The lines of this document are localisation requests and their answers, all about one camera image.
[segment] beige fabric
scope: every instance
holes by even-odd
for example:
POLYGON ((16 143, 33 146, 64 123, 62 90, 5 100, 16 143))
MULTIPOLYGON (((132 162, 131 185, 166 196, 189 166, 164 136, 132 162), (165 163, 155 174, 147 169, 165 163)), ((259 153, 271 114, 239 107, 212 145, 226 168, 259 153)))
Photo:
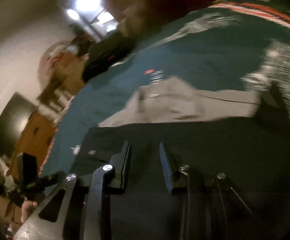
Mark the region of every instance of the beige fabric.
POLYGON ((231 116, 252 116, 257 92, 197 90, 176 77, 139 87, 125 108, 99 124, 117 127, 130 123, 201 122, 231 116))

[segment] bright light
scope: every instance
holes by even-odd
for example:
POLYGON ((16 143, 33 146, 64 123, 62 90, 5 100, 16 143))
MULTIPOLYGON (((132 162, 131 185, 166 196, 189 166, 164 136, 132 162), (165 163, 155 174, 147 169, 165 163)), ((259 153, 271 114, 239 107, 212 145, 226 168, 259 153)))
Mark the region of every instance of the bright light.
POLYGON ((79 19, 78 13, 72 9, 68 9, 67 14, 69 15, 69 17, 71 17, 75 21, 77 21, 79 19))
POLYGON ((103 12, 98 15, 97 19, 99 20, 99 23, 104 24, 114 19, 114 17, 109 12, 103 12))
POLYGON ((101 4, 101 0, 77 0, 76 8, 82 12, 95 11, 101 4))
POLYGON ((110 32, 110 31, 115 30, 115 29, 116 29, 115 25, 110 25, 110 26, 107 27, 106 31, 110 32))

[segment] silver screw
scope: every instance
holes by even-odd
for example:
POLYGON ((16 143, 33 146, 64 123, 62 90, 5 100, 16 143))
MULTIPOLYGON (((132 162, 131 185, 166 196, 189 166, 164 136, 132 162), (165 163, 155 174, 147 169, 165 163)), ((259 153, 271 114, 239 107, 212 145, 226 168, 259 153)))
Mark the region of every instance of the silver screw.
POLYGON ((180 169, 183 170, 183 171, 188 171, 189 168, 190 168, 190 166, 187 165, 187 164, 184 164, 184 165, 182 165, 182 166, 180 167, 180 169))
POLYGON ((110 171, 112 168, 113 168, 113 166, 110 165, 110 164, 106 164, 106 165, 103 166, 103 170, 104 171, 110 171))
POLYGON ((68 174, 67 177, 66 177, 66 179, 68 181, 72 181, 72 180, 76 179, 76 175, 75 174, 68 174))
POLYGON ((218 179, 226 179, 226 175, 223 172, 218 173, 216 176, 218 179))

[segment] beige wall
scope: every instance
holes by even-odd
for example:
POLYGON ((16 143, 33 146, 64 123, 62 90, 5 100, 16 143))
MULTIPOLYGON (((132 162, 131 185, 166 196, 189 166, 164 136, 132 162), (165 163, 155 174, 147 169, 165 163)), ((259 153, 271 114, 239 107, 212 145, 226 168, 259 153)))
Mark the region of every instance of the beige wall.
POLYGON ((74 36, 57 0, 0 0, 0 114, 18 91, 37 104, 39 60, 55 42, 74 36))

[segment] wall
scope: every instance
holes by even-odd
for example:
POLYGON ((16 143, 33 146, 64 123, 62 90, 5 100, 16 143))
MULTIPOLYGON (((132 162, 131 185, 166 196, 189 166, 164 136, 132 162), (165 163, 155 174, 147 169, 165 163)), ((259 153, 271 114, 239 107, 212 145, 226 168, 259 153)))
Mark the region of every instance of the wall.
POLYGON ((39 60, 55 42, 71 40, 57 0, 0 0, 0 114, 18 91, 37 104, 39 60))

